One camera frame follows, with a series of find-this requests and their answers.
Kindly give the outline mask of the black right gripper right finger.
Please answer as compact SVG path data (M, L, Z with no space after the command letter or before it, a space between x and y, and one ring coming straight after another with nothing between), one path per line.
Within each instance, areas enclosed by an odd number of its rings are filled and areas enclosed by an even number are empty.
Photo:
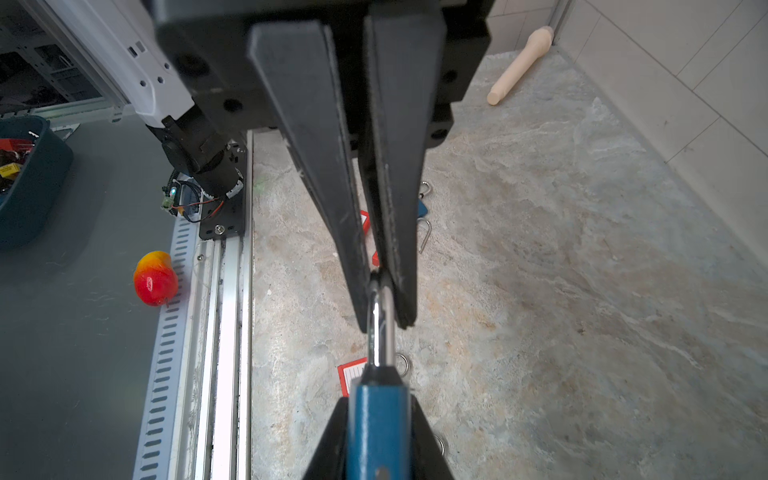
M454 479L415 395L411 396L411 472L415 480Z

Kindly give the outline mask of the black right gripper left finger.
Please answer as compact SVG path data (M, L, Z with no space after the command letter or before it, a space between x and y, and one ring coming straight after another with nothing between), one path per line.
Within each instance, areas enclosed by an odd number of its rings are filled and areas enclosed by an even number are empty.
M304 473L303 480L344 480L346 478L349 399L341 397Z

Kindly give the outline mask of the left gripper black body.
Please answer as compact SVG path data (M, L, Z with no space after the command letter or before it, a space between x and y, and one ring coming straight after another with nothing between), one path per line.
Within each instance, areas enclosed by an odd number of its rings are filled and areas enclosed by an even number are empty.
M266 92L247 58L248 34L259 22L318 20L330 27L353 140L368 115L363 20L367 1L146 1L161 50L195 104L222 133L276 128ZM446 43L427 145L440 145L491 41L490 1L443 1Z

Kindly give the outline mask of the red padlock with label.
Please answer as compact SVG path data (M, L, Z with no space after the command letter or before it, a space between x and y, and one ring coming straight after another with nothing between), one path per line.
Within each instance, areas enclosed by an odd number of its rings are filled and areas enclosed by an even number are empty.
M396 353L396 369L405 383L410 381L413 372L413 363L411 359L402 352ZM339 365L337 373L339 377L341 393L343 397L348 397L352 390L353 383L363 374L367 359L365 357Z

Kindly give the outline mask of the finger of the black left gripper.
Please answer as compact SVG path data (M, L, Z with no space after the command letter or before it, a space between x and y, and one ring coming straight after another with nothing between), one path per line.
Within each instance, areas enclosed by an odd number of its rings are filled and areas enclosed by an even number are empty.
M249 32L248 58L335 243L358 326L365 331L370 269L332 31L317 20L257 23Z
M372 11L364 22L366 193L400 328L417 319L417 203L446 37L438 11Z

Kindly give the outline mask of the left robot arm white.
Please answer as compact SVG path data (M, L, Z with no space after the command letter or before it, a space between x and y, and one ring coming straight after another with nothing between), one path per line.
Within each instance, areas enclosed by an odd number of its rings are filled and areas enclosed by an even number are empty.
M28 1L214 197L225 148L280 131L339 253L360 326L366 204L401 328L417 318L417 196L491 40L488 1Z

